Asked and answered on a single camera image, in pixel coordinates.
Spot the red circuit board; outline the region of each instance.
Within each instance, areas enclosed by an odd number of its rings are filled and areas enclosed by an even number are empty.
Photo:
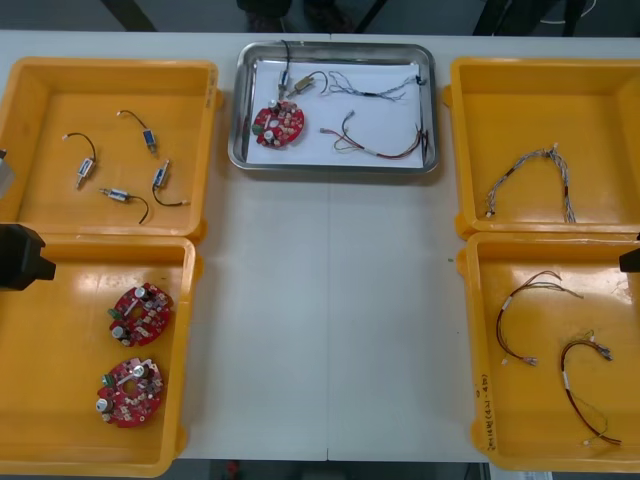
[[[144,289],[140,297],[136,293]],[[169,324],[172,298],[153,284],[145,283],[126,292],[109,310],[113,322],[109,329],[126,347],[153,342]]]
[[[303,128],[302,110],[295,103],[284,101],[260,110],[251,127],[253,133],[258,136],[257,142],[272,148],[281,148],[293,142]]]
[[[134,375],[136,367],[144,369],[143,376]],[[162,376],[151,360],[141,362],[139,358],[132,358],[120,363],[102,377],[102,384],[96,410],[105,422],[121,428],[147,423],[162,403]]]

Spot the white table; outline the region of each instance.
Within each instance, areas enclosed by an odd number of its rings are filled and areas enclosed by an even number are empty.
[[[0,82],[26,55],[204,58],[233,88],[236,57],[269,35],[0,32]],[[417,43],[449,82],[458,56],[632,57],[636,39],[292,35]],[[184,457],[483,461],[469,440],[471,366],[449,115],[440,167],[419,177],[210,170]]]

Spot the yellow plastic tray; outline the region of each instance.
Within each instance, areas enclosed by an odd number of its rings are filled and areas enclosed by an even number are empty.
[[[185,446],[179,427],[196,254],[183,238],[42,235],[55,279],[0,293],[0,473],[162,474]],[[153,343],[111,338],[107,309],[145,281],[174,299],[170,326]],[[149,423],[106,424],[95,411],[101,375],[131,357],[151,358],[165,381]]]
[[[201,239],[203,208],[217,95],[217,68],[204,61],[24,58],[9,76],[0,107],[0,148],[16,180],[0,200],[0,221],[39,233],[187,236]],[[135,112],[156,136],[159,158],[147,150],[142,127],[116,112]],[[76,171],[97,149],[97,167],[81,190]],[[163,207],[151,194],[153,176],[171,159]],[[144,197],[151,207],[124,205],[98,192],[117,188]]]
[[[640,387],[634,381],[640,365],[640,277],[618,267],[618,257],[640,242],[615,235],[583,237],[478,233],[458,256],[476,402],[471,436],[476,448],[502,468],[640,472]],[[540,280],[561,283],[584,299],[540,289],[515,296],[502,331],[516,352],[536,356],[539,363],[532,367],[509,357],[502,365],[498,312],[515,288],[543,270],[560,274],[562,282]],[[597,439],[583,445],[591,432],[565,394],[561,350],[590,329],[614,360],[587,348],[571,350],[572,391],[606,415],[607,434],[621,439],[621,447]]]
[[[640,61],[460,58],[451,107],[463,237],[475,231],[640,231]],[[551,160],[531,160],[485,198],[525,153],[550,148],[569,165],[577,224],[563,221]]]

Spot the black object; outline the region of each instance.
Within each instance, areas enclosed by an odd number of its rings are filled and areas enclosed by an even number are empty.
[[[376,16],[378,15],[378,13],[380,13],[380,10],[382,10],[382,7],[384,7],[386,3],[387,0],[376,0],[367,14],[364,16],[364,18],[360,20],[360,23],[355,28],[353,33],[364,33],[369,24],[373,21],[374,18],[376,18]]]
[[[127,32],[157,32],[149,17],[134,0],[101,0]]]
[[[566,0],[567,4],[564,8],[564,28],[562,29],[563,37],[573,37],[576,31],[578,20],[587,6],[587,0]]]
[[[530,35],[560,0],[487,0],[474,35]],[[573,36],[586,0],[565,0],[562,35]]]
[[[620,271],[624,273],[640,272],[640,248],[620,255]]]
[[[0,225],[0,290],[24,290],[34,280],[53,280],[56,264],[40,256],[44,241],[22,225]]]

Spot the white paper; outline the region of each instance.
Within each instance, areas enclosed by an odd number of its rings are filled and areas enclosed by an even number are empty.
[[[260,61],[256,69],[252,120],[278,97],[278,79],[284,70],[284,62]],[[418,65],[342,65],[317,63],[291,63],[289,89],[304,76],[315,70],[342,73],[354,88],[366,92],[380,92],[401,85],[407,78],[419,75]],[[324,88],[322,75],[314,76],[312,87],[291,101],[296,102],[305,116],[304,130],[291,144],[280,149],[267,148],[256,142],[251,134],[247,163],[279,165],[341,165],[358,167],[421,168],[421,149],[398,160],[388,160],[361,150],[339,153],[333,148],[335,135],[320,133],[320,128],[340,132],[342,121],[353,110],[348,121],[349,136],[366,148],[388,155],[396,155],[410,147],[416,138],[416,126],[420,123],[420,87],[410,83],[396,95],[404,93],[401,100],[361,97],[346,93],[320,94]]]

